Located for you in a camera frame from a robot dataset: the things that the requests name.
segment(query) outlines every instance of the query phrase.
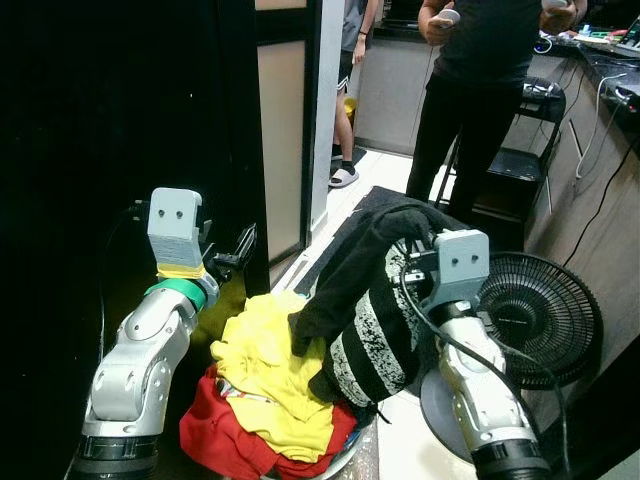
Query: black pants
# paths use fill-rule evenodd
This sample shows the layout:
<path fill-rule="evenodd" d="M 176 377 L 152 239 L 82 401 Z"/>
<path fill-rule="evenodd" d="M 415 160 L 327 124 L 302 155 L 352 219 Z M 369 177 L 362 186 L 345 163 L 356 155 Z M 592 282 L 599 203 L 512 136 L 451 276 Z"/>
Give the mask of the black pants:
<path fill-rule="evenodd" d="M 468 221 L 521 98 L 521 88 L 476 89 L 432 76 L 422 106 L 407 196 L 429 199 L 438 169 L 460 132 L 457 177 L 448 213 Z"/>

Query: red shirt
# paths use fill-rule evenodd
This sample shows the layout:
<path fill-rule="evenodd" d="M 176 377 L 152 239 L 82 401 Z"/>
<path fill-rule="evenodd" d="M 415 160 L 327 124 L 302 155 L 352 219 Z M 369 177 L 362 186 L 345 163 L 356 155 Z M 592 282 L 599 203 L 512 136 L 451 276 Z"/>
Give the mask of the red shirt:
<path fill-rule="evenodd" d="M 290 460 L 276 454 L 258 435 L 242 429 L 216 389 L 216 373 L 215 365 L 211 366 L 198 382 L 193 405 L 180 420 L 180 446 L 194 461 L 234 480 L 258 480 L 273 468 L 283 480 L 320 475 L 356 425 L 348 407 L 334 405 L 326 454 L 313 464 Z"/>

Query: electric fan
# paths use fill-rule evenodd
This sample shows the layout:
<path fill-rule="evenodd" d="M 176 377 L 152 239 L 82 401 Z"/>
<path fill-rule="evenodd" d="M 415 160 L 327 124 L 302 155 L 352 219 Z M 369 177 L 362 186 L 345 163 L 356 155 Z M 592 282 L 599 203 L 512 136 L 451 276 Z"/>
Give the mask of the electric fan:
<path fill-rule="evenodd" d="M 524 253 L 491 256 L 479 312 L 487 333 L 551 370 L 560 386 L 597 367 L 602 316 L 584 283 L 567 269 Z M 505 352 L 507 375 L 526 390 L 553 388 L 544 372 Z"/>

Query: white floor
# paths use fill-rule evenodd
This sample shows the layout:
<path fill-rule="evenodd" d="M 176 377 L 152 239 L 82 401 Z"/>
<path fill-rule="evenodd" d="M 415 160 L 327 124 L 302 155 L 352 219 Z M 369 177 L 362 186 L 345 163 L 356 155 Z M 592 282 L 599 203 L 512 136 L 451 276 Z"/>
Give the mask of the white floor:
<path fill-rule="evenodd" d="M 600 480 L 638 480 L 640 478 L 640 450 L 609 470 Z"/>
<path fill-rule="evenodd" d="M 273 292 L 294 288 L 304 277 L 324 249 L 331 243 L 335 232 L 372 187 L 381 186 L 404 192 L 411 159 L 369 151 L 356 165 L 360 179 L 344 189 L 333 189 L 327 198 L 328 221 L 313 244 L 298 258 L 273 288 Z M 443 171 L 434 182 L 431 199 L 435 199 L 442 182 Z M 449 198 L 453 178 L 447 182 L 445 198 Z M 466 480 L 475 479 L 472 465 L 450 453 L 427 427 L 420 404 L 413 395 L 402 392 L 387 399 L 382 411 L 392 422 L 378 421 L 380 480 Z"/>
<path fill-rule="evenodd" d="M 327 223 L 322 231 L 314 235 L 313 243 L 289 268 L 288 272 L 272 288 L 272 292 L 279 292 L 285 288 L 294 288 L 298 282 L 320 257 L 324 249 L 331 243 L 340 225 L 351 216 L 360 200 L 367 195 L 374 186 L 404 193 L 407 179 L 411 171 L 411 158 L 390 155 L 376 151 L 368 151 L 356 165 L 360 178 L 346 188 L 331 189 L 327 197 Z M 444 167 L 436 176 L 429 195 L 435 200 L 444 176 Z M 447 182 L 443 197 L 448 199 L 455 180 L 455 170 Z"/>

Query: leg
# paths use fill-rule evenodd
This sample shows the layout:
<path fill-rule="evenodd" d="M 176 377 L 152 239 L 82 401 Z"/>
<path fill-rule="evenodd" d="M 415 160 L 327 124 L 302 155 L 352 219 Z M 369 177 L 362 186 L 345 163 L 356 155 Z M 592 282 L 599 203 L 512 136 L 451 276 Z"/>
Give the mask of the leg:
<path fill-rule="evenodd" d="M 342 188 L 352 184 L 358 179 L 358 172 L 353 167 L 353 129 L 351 122 L 344 109 L 345 92 L 347 91 L 347 83 L 351 75 L 351 59 L 353 52 L 340 52 L 340 68 L 338 70 L 338 96 L 336 98 L 336 119 L 333 129 L 333 149 L 337 150 L 336 145 L 340 145 L 342 151 L 342 166 L 333 174 L 329 180 L 329 186 L 334 188 Z M 337 152 L 332 151 L 333 158 L 340 158 Z"/>
<path fill-rule="evenodd" d="M 438 77 L 429 80 L 407 182 L 408 197 L 429 200 L 433 180 L 460 128 L 460 109 L 464 107 L 457 105 L 454 90 Z"/>
<path fill-rule="evenodd" d="M 344 109 L 345 90 L 345 88 L 341 89 L 336 98 L 335 132 L 342 147 L 342 161 L 350 162 L 353 156 L 353 130 Z"/>
<path fill-rule="evenodd" d="M 520 89 L 485 95 L 485 105 L 469 111 L 464 118 L 457 178 L 449 210 L 452 216 L 463 222 L 468 221 L 487 169 L 509 132 L 521 97 Z"/>

